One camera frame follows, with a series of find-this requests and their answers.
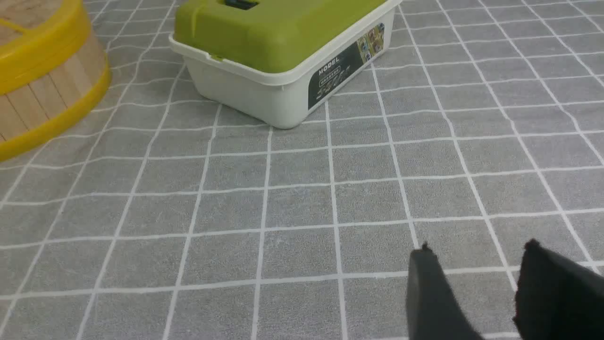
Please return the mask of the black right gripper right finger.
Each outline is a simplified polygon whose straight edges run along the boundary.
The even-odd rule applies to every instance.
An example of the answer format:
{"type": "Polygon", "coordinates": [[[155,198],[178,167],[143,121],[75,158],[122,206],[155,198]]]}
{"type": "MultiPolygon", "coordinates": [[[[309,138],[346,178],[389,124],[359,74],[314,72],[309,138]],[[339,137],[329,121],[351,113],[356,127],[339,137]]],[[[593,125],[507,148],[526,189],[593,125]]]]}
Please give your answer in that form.
{"type": "Polygon", "coordinates": [[[513,322],[523,340],[601,340],[601,275],[531,239],[524,246],[513,322]]]}

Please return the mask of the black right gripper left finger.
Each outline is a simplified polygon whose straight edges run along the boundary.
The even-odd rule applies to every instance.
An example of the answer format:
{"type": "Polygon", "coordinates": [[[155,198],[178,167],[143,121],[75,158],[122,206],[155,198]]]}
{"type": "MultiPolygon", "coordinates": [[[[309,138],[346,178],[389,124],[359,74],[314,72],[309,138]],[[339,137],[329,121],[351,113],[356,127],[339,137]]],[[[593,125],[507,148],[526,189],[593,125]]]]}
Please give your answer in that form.
{"type": "Polygon", "coordinates": [[[481,340],[467,320],[436,254],[423,243],[410,253],[406,323],[411,340],[481,340]]]}

